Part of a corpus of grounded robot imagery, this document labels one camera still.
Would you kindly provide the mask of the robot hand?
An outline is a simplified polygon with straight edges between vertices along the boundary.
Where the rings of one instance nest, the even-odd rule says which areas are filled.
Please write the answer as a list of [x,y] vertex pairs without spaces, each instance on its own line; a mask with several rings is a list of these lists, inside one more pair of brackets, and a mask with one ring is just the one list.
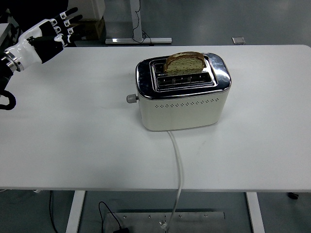
[[69,16],[78,11],[73,7],[51,19],[44,19],[19,36],[18,42],[5,49],[1,63],[12,72],[22,71],[34,63],[45,63],[64,47],[82,39],[81,26],[75,26],[82,15]]

